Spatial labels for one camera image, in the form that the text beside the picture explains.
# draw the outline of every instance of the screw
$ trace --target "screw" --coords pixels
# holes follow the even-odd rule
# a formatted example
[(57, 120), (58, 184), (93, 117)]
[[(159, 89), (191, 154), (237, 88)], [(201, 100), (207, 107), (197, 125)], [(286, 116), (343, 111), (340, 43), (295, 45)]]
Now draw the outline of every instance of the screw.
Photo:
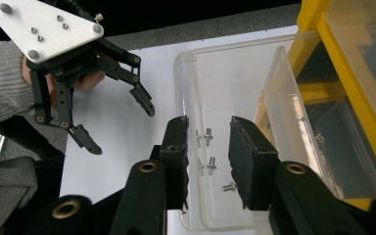
[(207, 128), (206, 135), (204, 135), (204, 138), (206, 139), (206, 146), (208, 147), (210, 145), (210, 140), (213, 140), (212, 130), (210, 128)]
[(237, 190), (237, 184), (235, 184), (233, 181), (230, 181), (229, 185), (222, 186), (222, 192), (236, 192)]
[(94, 24), (93, 25), (93, 31), (100, 33), (100, 32), (102, 32), (102, 27), (99, 24)]
[(98, 23), (102, 21), (103, 19), (104, 19), (103, 15), (99, 13), (96, 15), (96, 18), (94, 20), (96, 20), (96, 22)]
[(200, 141), (201, 141), (201, 139), (203, 137), (198, 133), (198, 130), (195, 130), (195, 131), (197, 132), (197, 137), (196, 137), (196, 139), (197, 139), (197, 146), (198, 146), (198, 148), (200, 148), (201, 147)]
[(201, 164), (201, 160), (200, 160), (200, 159), (198, 159), (198, 164), (200, 165), (200, 166), (198, 167), (198, 169), (200, 170), (200, 175), (203, 176), (203, 175), (204, 175), (203, 169), (204, 169), (205, 167), (203, 166), (203, 164)]
[(38, 59), (39, 58), (39, 54), (37, 51), (35, 50), (29, 50), (28, 51), (28, 56), (31, 58), (31, 59)]
[(209, 175), (212, 175), (212, 171), (216, 169), (215, 157), (210, 157), (210, 163), (207, 164), (207, 168), (209, 169)]
[(0, 4), (0, 9), (5, 14), (12, 14), (12, 8), (11, 8), (11, 6), (8, 5), (8, 4), (6, 4), (6, 3), (1, 3)]

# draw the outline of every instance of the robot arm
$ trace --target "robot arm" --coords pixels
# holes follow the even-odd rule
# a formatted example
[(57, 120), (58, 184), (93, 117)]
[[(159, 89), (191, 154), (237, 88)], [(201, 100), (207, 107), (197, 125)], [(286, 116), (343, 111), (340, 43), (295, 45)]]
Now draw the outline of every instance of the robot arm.
[[(100, 16), (92, 19), (76, 1), (66, 0), (79, 15), (73, 15), (36, 0), (0, 2), (0, 27), (27, 57), (31, 69), (35, 121), (64, 129), (79, 147), (100, 155), (101, 148), (80, 124), (72, 121), (73, 85), (86, 73), (103, 71), (115, 80), (133, 86), (130, 93), (149, 117), (155, 114), (152, 97), (140, 82), (141, 59), (103, 38)], [(123, 69), (97, 56), (95, 51), (127, 64)], [(51, 117), (51, 102), (44, 75), (56, 79), (58, 118)]]

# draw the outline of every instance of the clear plastic container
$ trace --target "clear plastic container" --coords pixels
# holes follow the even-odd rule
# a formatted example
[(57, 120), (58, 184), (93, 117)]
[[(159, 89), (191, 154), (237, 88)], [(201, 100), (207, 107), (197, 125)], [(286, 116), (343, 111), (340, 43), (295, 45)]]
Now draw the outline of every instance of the clear plastic container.
[(376, 0), (333, 0), (325, 19), (376, 114)]
[[(289, 48), (294, 38), (290, 35), (198, 49), (182, 52), (175, 59), (176, 110), (178, 115), (188, 116), (190, 123), (189, 208), (181, 216), (187, 229), (258, 228), (271, 233), (268, 211), (243, 210), (238, 192), (223, 192), (222, 187), (233, 181), (228, 160), (231, 117), (255, 119), (276, 48)], [(208, 147), (204, 139), (207, 128), (213, 137)], [(215, 157), (216, 169), (209, 175), (211, 157)]]

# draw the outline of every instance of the hex screw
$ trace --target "hex screw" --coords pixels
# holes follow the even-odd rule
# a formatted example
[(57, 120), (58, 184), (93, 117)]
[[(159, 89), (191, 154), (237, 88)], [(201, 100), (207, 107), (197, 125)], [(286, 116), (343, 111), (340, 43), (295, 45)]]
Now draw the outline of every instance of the hex screw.
[(198, 130), (195, 130), (197, 132), (197, 136), (196, 136), (196, 139), (197, 139), (197, 146), (198, 148), (201, 147), (201, 139), (203, 139), (203, 136), (201, 136), (199, 133), (198, 133)]
[(236, 192), (237, 191), (237, 184), (235, 184), (233, 181), (230, 181), (229, 185), (222, 186), (222, 192)]
[(209, 175), (212, 175), (212, 171), (216, 169), (215, 157), (210, 157), (210, 163), (207, 164), (207, 168), (209, 169)]
[(198, 170), (200, 171), (200, 175), (203, 176), (204, 175), (204, 168), (205, 168), (205, 166), (203, 166), (203, 164), (201, 164), (201, 160), (200, 159), (198, 159), (198, 164), (200, 165), (200, 166), (198, 166)]
[(207, 128), (204, 138), (206, 139), (206, 146), (208, 147), (210, 145), (210, 140), (213, 140), (212, 130), (210, 128)]

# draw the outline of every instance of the person's arm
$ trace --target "person's arm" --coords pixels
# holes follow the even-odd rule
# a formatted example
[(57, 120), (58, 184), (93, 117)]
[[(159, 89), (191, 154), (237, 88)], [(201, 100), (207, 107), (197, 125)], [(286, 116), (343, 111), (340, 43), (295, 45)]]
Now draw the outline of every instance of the person's arm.
[(33, 107), (32, 90), (22, 74), (23, 53), (12, 41), (0, 41), (0, 121)]

